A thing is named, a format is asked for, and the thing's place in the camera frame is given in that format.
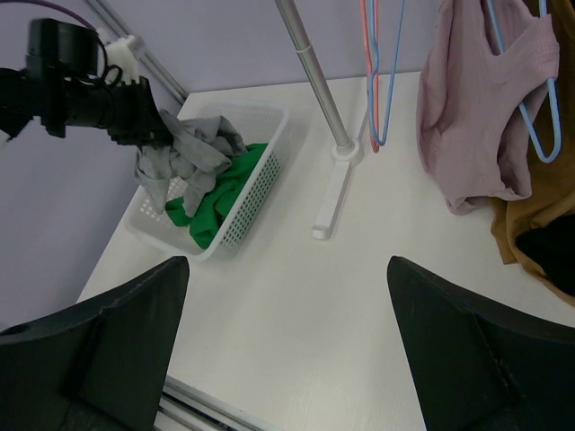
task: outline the white plastic basket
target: white plastic basket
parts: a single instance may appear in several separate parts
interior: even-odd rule
[[[201,106],[194,117],[216,115],[229,119],[247,145],[268,146],[211,245],[202,250],[190,236],[189,228],[176,227],[166,214],[158,215],[141,187],[125,217],[127,229],[141,240],[171,253],[188,254],[196,261],[209,257],[231,259],[237,253],[290,151],[288,108],[266,101],[214,101]],[[172,180],[168,200],[180,197],[185,188],[182,180]]]

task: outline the mauve garment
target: mauve garment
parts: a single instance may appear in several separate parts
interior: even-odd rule
[[[551,16],[532,16],[521,0],[494,4],[503,54],[496,55],[485,0],[445,0],[438,39],[421,72],[420,158],[455,214],[486,204],[485,197],[531,195],[529,134],[518,104],[525,99],[534,119],[547,94],[544,84],[559,67]]]

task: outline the white table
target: white table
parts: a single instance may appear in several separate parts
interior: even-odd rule
[[[386,285],[404,256],[521,311],[575,326],[549,290],[505,267],[491,210],[451,215],[420,166],[419,74],[396,78],[387,145],[352,173],[333,239],[311,238],[332,168],[332,137],[308,84],[192,94],[181,116],[215,99],[279,101],[292,109],[294,153],[238,256],[192,265],[168,374],[285,431],[424,429]],[[380,88],[387,88],[382,76]],[[365,80],[330,82],[351,134],[365,117]],[[385,106],[385,91],[381,106]],[[80,300],[169,256],[120,223]]]

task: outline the brown cloth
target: brown cloth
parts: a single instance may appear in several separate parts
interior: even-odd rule
[[[526,0],[526,4],[533,15],[539,14],[538,0]],[[546,164],[537,158],[530,143],[527,160],[533,194],[530,198],[514,202],[491,199],[495,211],[491,232],[504,263],[519,262],[530,275],[575,305],[575,297],[553,286],[542,268],[515,245],[521,233],[545,227],[559,216],[575,214],[575,8],[571,0],[548,0],[547,7],[560,46],[559,77],[555,88],[561,116],[562,150],[555,161]],[[548,98],[535,119],[535,130],[545,154],[550,154],[554,137]]]

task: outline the green cloth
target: green cloth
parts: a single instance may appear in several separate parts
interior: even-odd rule
[[[247,153],[235,157],[230,169],[217,176],[216,186],[202,199],[195,216],[186,216],[183,198],[176,198],[165,204],[165,212],[172,223],[178,227],[189,226],[191,237],[201,249],[209,247],[216,237],[219,227],[232,210],[267,146],[248,145]]]

